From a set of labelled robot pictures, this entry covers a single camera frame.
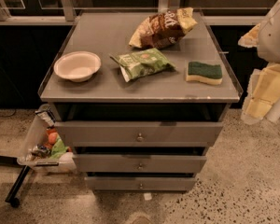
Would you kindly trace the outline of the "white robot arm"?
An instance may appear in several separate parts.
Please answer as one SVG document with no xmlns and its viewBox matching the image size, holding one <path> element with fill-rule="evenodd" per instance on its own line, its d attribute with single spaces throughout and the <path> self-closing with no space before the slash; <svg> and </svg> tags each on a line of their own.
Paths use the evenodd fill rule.
<svg viewBox="0 0 280 224">
<path fill-rule="evenodd" d="M 255 47 L 258 56 L 268 62 L 265 68 L 255 69 L 250 76 L 241 119 L 250 125 L 263 119 L 276 122 L 280 118 L 280 0 L 238 44 Z"/>
</svg>

